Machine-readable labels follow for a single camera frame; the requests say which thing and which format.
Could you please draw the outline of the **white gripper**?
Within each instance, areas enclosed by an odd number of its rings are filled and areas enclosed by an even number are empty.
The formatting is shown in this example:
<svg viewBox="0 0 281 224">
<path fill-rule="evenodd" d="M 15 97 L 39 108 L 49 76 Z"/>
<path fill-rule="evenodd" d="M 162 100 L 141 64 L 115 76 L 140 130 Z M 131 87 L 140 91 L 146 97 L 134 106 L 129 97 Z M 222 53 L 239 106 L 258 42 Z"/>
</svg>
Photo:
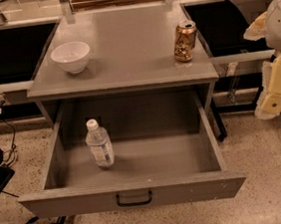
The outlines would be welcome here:
<svg viewBox="0 0 281 224">
<path fill-rule="evenodd" d="M 258 41 L 266 36 L 266 12 L 261 13 L 245 30 L 244 38 Z M 264 62 L 262 67 L 263 91 L 257 100 L 255 115 L 259 119 L 272 119 L 281 113 L 281 52 L 273 62 Z"/>
</svg>

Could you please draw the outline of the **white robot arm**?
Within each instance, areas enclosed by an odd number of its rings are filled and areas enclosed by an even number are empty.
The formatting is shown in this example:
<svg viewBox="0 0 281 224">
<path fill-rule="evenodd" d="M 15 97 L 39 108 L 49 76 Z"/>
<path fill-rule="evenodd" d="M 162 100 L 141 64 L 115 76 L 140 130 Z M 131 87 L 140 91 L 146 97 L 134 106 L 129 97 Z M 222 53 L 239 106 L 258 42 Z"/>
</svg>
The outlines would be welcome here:
<svg viewBox="0 0 281 224">
<path fill-rule="evenodd" d="M 257 100 L 255 115 L 271 119 L 281 113 L 281 0 L 273 0 L 268 10 L 255 19 L 244 32 L 246 40 L 264 38 L 274 49 L 273 62 L 264 61 L 262 66 L 262 92 Z"/>
</svg>

